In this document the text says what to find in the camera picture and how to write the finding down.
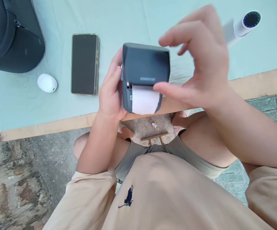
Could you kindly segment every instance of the portable receipt printer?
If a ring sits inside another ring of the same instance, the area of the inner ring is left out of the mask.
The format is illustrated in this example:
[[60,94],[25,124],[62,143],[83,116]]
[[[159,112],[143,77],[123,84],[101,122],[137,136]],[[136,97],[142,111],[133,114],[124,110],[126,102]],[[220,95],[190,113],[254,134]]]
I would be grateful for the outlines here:
[[[169,80],[170,57],[169,49],[158,46],[125,43],[123,45],[122,82],[123,103],[127,112],[132,112],[133,86],[150,87],[157,82]],[[163,95],[160,94],[158,106],[160,109]]]

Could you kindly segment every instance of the beige t-shirt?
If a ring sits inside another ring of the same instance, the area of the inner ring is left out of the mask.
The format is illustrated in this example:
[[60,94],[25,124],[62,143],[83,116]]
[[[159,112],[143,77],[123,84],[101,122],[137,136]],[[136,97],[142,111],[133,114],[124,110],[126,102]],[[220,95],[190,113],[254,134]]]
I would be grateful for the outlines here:
[[[113,171],[76,172],[44,229],[277,229],[277,169],[249,177],[247,208],[184,160],[142,155],[117,195]],[[131,205],[119,208],[131,186]]]

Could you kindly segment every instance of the printer brand text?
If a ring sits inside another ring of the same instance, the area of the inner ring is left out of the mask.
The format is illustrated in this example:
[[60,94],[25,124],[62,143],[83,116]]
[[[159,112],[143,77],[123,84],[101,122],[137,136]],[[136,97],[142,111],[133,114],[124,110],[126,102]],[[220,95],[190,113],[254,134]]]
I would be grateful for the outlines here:
[[141,77],[141,81],[155,81],[155,78]]

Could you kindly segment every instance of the knee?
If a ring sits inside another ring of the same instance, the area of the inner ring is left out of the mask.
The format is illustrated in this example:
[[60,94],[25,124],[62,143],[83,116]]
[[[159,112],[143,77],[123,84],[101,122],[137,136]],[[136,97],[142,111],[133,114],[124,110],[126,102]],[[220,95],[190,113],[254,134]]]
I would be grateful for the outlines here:
[[73,153],[75,155],[75,157],[77,159],[79,159],[83,149],[84,149],[84,146],[88,140],[88,136],[90,135],[90,133],[86,133],[86,134],[83,134],[82,136],[80,136],[74,143],[74,147],[73,147]]

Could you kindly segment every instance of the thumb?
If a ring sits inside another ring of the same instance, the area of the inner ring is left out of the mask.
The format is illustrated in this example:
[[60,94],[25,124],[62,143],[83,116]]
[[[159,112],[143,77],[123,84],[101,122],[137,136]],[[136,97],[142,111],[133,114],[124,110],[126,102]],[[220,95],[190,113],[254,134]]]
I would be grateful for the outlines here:
[[119,80],[121,79],[121,74],[122,74],[122,68],[120,66],[117,66],[115,71],[105,82],[104,90],[110,93],[115,92],[117,89]]
[[179,86],[172,85],[168,82],[158,82],[153,86],[153,90],[160,92],[166,97],[173,98],[178,101],[186,102],[188,90]]

